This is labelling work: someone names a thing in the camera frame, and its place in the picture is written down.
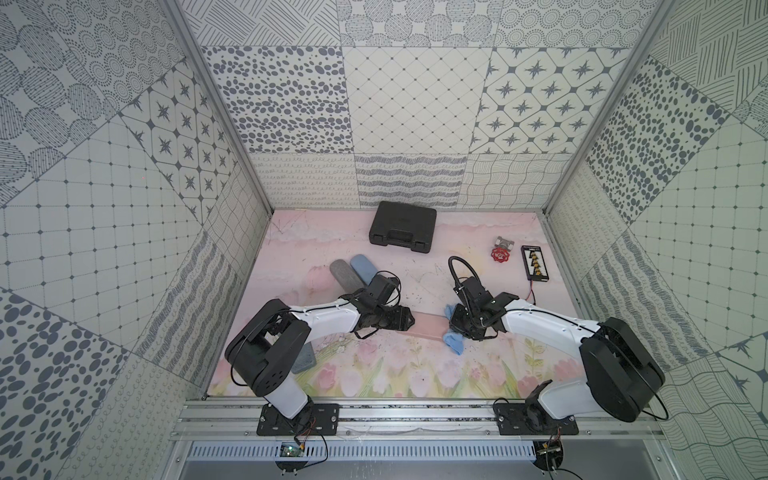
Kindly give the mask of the blue microfiber cloth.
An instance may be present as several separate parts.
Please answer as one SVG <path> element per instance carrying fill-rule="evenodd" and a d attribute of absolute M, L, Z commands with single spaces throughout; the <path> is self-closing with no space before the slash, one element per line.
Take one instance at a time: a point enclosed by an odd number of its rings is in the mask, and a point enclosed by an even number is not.
<path fill-rule="evenodd" d="M 444 309 L 445 317 L 448 320 L 452 319 L 455 312 L 456 305 L 447 305 Z M 464 352 L 464 337 L 457 332 L 450 324 L 449 329 L 443 335 L 443 342 L 445 345 L 456 355 L 462 355 Z"/>

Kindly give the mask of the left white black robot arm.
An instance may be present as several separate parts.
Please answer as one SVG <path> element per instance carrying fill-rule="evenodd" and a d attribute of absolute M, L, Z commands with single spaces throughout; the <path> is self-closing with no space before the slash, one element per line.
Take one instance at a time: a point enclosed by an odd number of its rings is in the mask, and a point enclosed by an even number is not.
<path fill-rule="evenodd" d="M 378 301 L 361 289 L 317 306 L 289 306 L 279 299 L 267 302 L 225 349 L 230 374 L 264 398 L 286 420 L 309 421 L 312 401 L 292 374 L 304 345 L 335 334 L 369 329 L 407 331 L 415 324 L 411 310 Z"/>

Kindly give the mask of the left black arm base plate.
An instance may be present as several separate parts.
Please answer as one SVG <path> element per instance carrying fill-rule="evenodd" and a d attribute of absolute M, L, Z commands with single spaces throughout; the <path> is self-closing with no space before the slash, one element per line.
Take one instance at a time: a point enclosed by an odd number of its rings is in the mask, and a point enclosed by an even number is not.
<path fill-rule="evenodd" d="M 293 418 L 284 416 L 275 406 L 265 405 L 259 417 L 258 436 L 335 436 L 340 405 L 309 402 Z"/>

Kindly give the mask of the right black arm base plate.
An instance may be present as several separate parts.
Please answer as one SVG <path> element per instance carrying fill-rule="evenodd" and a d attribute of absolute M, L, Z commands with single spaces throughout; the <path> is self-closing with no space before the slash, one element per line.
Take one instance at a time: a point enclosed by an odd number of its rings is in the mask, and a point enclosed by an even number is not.
<path fill-rule="evenodd" d="M 502 436 L 546 435 L 575 436 L 579 434 L 573 417 L 555 420 L 540 407 L 519 402 L 494 402 L 495 421 Z"/>

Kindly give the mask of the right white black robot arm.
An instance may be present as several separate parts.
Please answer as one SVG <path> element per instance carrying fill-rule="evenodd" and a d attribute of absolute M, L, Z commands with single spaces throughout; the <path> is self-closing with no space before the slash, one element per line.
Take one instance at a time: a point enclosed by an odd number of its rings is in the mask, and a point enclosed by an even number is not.
<path fill-rule="evenodd" d="M 581 375 L 567 381 L 541 381 L 526 395 L 533 422 L 600 411 L 633 422 L 665 383 L 659 364 L 621 319 L 598 322 L 564 316 L 504 292 L 482 307 L 457 304 L 451 308 L 449 325 L 476 341 L 490 340 L 489 329 L 519 334 L 579 362 Z"/>

